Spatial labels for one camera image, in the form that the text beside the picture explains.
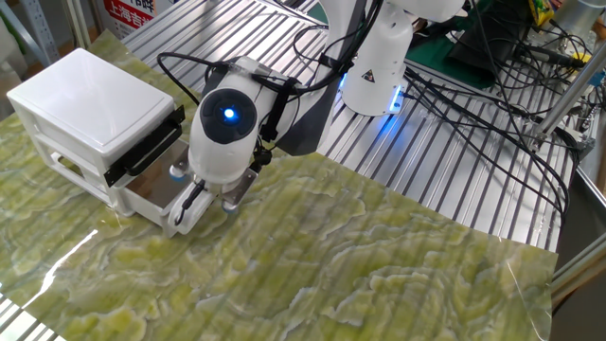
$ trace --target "metal grating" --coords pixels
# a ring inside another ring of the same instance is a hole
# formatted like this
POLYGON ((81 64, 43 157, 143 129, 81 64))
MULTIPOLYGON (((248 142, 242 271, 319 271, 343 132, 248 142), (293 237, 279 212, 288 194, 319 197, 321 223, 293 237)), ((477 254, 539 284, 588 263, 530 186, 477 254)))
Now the metal grating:
MULTIPOLYGON (((157 70, 155 56, 162 51, 212 61, 247 55, 286 75, 308 81, 314 65, 298 59, 291 49, 294 35, 308 24, 262 1, 189 1, 163 13, 124 43, 157 70)), ((309 32, 299 42, 299 48, 306 55, 318 56, 325 39, 325 32, 309 32)), ((518 66, 513 65, 509 75, 504 76, 506 85, 516 86, 525 81, 526 76, 518 74, 518 66)), ((167 61, 167 67, 197 91, 204 87, 205 69, 200 65, 167 61)), ((446 83, 439 74, 426 75, 436 83, 446 83)), ((553 105, 557 96, 534 85, 523 91, 511 91, 509 98, 530 111, 540 111, 553 105)), ((467 96, 454 99, 502 129, 513 131, 508 115, 494 105, 467 96)), ((469 122, 443 103, 436 101, 436 104, 450 119, 469 122)), ((528 131, 525 122, 517 123, 524 132, 528 131)), ((515 146, 486 131, 470 127, 461 127, 461 131, 499 165, 555 199, 543 175, 515 146)), ((319 152, 474 229, 556 250, 559 213, 479 157, 451 126, 416 100, 407 100, 399 115, 364 117, 351 112, 337 98, 332 130, 319 152)), ((566 183, 570 182, 573 162, 565 148, 545 144, 539 156, 566 183)))
POLYGON ((0 294, 0 340, 65 341, 2 294, 0 294))

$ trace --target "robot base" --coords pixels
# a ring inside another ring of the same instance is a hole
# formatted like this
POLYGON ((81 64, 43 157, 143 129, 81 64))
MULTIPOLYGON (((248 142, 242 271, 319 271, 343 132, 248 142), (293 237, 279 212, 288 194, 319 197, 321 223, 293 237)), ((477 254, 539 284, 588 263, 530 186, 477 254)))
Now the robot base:
POLYGON ((401 80, 401 85, 392 86, 389 99, 384 94, 374 97, 368 94, 352 96, 351 92, 342 92, 342 99, 349 110, 360 115, 368 117, 397 115, 404 106, 407 88, 408 81, 401 80))

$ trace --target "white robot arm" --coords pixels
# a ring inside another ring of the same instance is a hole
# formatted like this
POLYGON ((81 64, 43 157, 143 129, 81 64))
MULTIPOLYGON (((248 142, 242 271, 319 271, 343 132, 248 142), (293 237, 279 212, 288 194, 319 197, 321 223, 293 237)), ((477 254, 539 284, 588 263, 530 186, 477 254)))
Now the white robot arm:
MULTIPOLYGON (((216 195, 222 196, 224 208, 231 210, 238 206, 257 172, 271 159, 271 153, 262 148, 259 138, 276 143, 291 155, 315 152, 327 137, 339 83, 352 67, 356 53, 375 49, 382 44, 380 37, 389 36, 405 45, 403 55, 396 60, 398 65, 403 63, 412 28, 399 29, 397 34, 390 34, 390 29, 394 20, 410 26, 407 19, 402 20, 405 9, 440 21, 454 15, 463 1, 320 0, 330 31, 328 48, 311 87, 247 57, 227 61, 229 66, 214 70, 205 86, 189 140, 185 167, 193 175, 195 186, 179 199, 182 205, 171 212, 175 226, 195 224, 209 205, 209 198, 216 195), (252 166, 251 156, 255 158, 252 166)), ((374 54, 361 53, 359 59, 376 55, 376 50, 374 54)), ((383 62, 379 58, 374 63, 383 62)), ((392 86, 391 81, 401 79, 401 75, 394 72, 389 80, 376 83, 392 86)))

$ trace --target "warning label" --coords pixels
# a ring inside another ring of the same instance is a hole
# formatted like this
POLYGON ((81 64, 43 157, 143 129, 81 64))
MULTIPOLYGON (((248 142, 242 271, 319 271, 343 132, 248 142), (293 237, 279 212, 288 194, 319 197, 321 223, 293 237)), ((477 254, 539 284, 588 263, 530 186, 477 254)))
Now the warning label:
POLYGON ((362 75, 362 78, 370 82, 375 82, 375 75, 372 73, 372 70, 368 70, 368 72, 362 75))

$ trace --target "green cutting mat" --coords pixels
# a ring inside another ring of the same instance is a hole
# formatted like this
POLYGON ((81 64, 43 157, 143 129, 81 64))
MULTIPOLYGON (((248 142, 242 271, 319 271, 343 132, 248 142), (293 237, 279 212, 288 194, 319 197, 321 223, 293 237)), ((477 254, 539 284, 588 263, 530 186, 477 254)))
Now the green cutting mat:
MULTIPOLYGON (((91 48, 195 109, 111 34, 91 48)), ((557 256, 474 231, 319 154, 277 153, 238 215, 166 239, 0 123, 0 292, 74 340, 546 340, 557 256)))

